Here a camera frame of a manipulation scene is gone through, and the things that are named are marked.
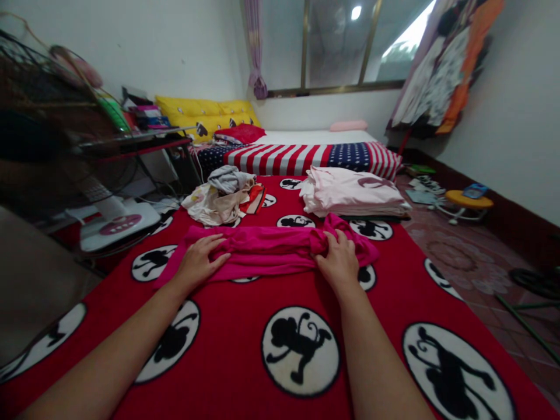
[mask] window frame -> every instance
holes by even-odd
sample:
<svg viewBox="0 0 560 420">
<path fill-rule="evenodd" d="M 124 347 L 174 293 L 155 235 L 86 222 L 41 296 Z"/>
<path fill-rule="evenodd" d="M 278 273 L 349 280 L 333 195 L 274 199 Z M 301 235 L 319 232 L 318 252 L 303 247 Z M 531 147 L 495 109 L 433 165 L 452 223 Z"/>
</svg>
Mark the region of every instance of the window frame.
<svg viewBox="0 0 560 420">
<path fill-rule="evenodd" d="M 386 90 L 386 89 L 401 89 L 406 80 L 385 80 L 382 82 L 364 82 L 363 79 L 366 75 L 366 68 L 368 67 L 369 55 L 372 50 L 373 39 L 377 29 L 377 22 L 379 21 L 379 14 L 383 0 L 377 0 L 375 4 L 375 11 L 372 16 L 372 22 L 367 35 L 366 50 L 363 55 L 362 67 L 360 70 L 360 77 L 357 85 L 344 85 L 344 86 L 329 86 L 329 87 L 306 87 L 306 67 L 307 67 L 307 35 L 309 33 L 309 8 L 311 0 L 305 0 L 303 9 L 303 47 L 302 47 L 302 73 L 300 87 L 291 89 L 274 89 L 268 91 L 269 98 L 280 97 L 299 97 L 311 95 L 330 95 L 333 93 L 352 93 L 352 92 L 368 92 L 372 90 Z"/>
</svg>

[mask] orange cloth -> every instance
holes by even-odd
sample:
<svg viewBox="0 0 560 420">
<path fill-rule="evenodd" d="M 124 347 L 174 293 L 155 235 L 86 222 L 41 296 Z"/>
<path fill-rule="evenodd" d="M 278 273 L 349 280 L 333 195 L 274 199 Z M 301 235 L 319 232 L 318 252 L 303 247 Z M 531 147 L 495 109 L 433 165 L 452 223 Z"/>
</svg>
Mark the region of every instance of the orange cloth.
<svg viewBox="0 0 560 420">
<path fill-rule="evenodd" d="M 463 62 L 463 67 L 461 68 L 463 72 L 463 81 L 455 89 L 451 97 L 449 108 L 436 134 L 451 132 L 457 122 L 459 112 L 467 105 L 469 83 L 471 74 L 477 63 L 478 54 L 480 54 L 482 50 L 484 38 L 486 38 L 490 27 L 503 10 L 503 6 L 504 0 L 488 0 L 474 12 L 469 32 L 467 53 L 465 61 Z"/>
</svg>

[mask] purple curtain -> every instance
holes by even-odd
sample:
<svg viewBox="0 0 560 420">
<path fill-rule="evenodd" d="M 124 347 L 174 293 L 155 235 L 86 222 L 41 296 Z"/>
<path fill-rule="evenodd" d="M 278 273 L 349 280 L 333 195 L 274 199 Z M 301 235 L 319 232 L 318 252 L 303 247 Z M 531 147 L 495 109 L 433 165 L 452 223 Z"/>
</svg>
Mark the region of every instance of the purple curtain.
<svg viewBox="0 0 560 420">
<path fill-rule="evenodd" d="M 263 58 L 263 47 L 261 45 L 261 0 L 245 0 L 245 19 L 247 21 L 247 37 L 253 69 L 249 76 L 249 86 L 253 88 L 257 99 L 265 99 L 268 96 L 267 84 L 261 74 L 261 60 Z"/>
</svg>

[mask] yellow pillow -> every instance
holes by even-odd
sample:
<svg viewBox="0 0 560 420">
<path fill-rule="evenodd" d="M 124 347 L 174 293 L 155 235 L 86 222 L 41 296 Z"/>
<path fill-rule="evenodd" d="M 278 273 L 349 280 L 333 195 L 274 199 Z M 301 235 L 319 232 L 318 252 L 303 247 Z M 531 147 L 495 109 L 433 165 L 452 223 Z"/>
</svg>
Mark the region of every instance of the yellow pillow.
<svg viewBox="0 0 560 420">
<path fill-rule="evenodd" d="M 214 132 L 222 128 L 235 127 L 242 123 L 261 126 L 249 101 L 214 102 L 156 96 L 156 104 L 171 124 L 195 127 L 186 130 L 187 134 L 194 136 L 195 143 L 210 141 Z"/>
</svg>

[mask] striped blanket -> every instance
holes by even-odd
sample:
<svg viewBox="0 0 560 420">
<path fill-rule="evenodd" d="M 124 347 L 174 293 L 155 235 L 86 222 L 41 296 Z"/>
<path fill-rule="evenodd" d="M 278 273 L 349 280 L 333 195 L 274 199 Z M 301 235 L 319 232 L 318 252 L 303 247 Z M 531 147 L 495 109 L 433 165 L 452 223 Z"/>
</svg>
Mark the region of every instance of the striped blanket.
<svg viewBox="0 0 560 420">
<path fill-rule="evenodd" d="M 301 176 L 313 166 L 344 167 L 395 180 L 402 156 L 378 142 L 338 145 L 202 146 L 191 148 L 206 179 L 222 165 L 234 165 L 256 175 Z"/>
</svg>

